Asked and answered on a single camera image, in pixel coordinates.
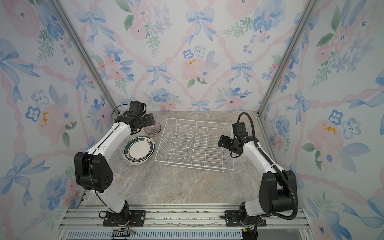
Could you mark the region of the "white wire dish rack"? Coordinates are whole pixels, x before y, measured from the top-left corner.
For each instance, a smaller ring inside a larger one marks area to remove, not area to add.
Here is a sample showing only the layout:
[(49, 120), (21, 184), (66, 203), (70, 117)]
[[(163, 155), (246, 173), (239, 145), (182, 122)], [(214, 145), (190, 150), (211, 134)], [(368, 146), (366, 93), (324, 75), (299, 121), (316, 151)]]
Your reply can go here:
[(230, 151), (218, 146), (222, 135), (231, 134), (231, 124), (168, 118), (155, 161), (216, 172), (233, 170), (235, 162)]

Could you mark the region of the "clear glass back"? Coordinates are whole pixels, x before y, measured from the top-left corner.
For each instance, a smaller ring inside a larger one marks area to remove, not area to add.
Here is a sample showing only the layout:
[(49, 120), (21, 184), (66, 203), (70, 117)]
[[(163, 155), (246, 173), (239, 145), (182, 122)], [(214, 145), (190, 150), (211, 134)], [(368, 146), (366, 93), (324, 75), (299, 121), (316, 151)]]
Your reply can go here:
[(115, 164), (115, 172), (120, 175), (124, 175), (128, 172), (130, 168), (130, 163), (124, 160), (119, 160)]

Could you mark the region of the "clear glass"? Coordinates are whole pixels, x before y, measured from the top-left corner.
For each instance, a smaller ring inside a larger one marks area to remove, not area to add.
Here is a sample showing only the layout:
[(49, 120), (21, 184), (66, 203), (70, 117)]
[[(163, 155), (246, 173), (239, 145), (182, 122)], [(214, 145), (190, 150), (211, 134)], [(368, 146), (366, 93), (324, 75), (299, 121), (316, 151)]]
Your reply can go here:
[(130, 168), (130, 163), (124, 160), (119, 160), (115, 164), (115, 172), (120, 175), (124, 175), (128, 172)]
[(112, 155), (111, 155), (111, 157), (110, 157), (110, 161), (112, 161), (112, 160), (114, 160), (116, 157), (118, 157), (119, 156), (119, 150), (115, 150), (113, 153), (112, 153)]

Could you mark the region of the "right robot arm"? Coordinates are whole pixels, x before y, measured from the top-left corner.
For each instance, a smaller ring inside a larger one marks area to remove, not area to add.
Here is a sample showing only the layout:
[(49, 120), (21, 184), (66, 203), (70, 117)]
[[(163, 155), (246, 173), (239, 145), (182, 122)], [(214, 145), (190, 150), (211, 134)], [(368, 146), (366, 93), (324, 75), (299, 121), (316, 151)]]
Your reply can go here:
[(233, 137), (220, 137), (218, 146), (245, 155), (262, 175), (258, 197), (241, 203), (237, 219), (244, 225), (255, 224), (260, 218), (276, 216), (293, 220), (298, 214), (296, 177), (286, 171), (264, 151), (258, 139), (249, 135), (245, 123), (233, 124)]

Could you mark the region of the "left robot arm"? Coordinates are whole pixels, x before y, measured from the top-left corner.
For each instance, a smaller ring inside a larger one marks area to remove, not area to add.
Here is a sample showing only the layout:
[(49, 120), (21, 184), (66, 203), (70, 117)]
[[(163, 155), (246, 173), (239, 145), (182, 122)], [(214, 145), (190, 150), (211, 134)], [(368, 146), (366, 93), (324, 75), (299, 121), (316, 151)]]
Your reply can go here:
[(155, 124), (154, 116), (147, 113), (145, 103), (133, 101), (128, 106), (129, 109), (114, 120), (100, 141), (74, 157), (77, 185), (87, 191), (94, 191), (107, 208), (100, 212), (99, 217), (118, 226), (127, 226), (133, 217), (128, 202), (113, 186), (114, 173), (110, 167), (110, 158), (125, 138)]

